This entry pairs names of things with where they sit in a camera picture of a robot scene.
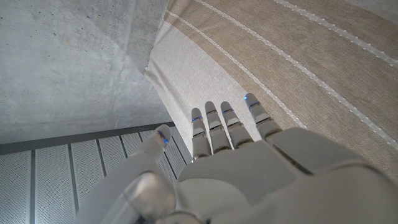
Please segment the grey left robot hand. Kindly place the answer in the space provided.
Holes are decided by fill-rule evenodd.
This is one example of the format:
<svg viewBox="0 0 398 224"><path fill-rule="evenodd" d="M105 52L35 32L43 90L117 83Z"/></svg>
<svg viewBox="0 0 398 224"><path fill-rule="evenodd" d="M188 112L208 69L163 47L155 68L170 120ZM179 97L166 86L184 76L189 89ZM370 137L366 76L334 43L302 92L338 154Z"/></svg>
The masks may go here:
<svg viewBox="0 0 398 224"><path fill-rule="evenodd" d="M396 223L397 185L364 157L303 128L281 129L251 93L255 141L228 102L192 109L193 160L175 183L159 126L90 193L77 223Z"/></svg>

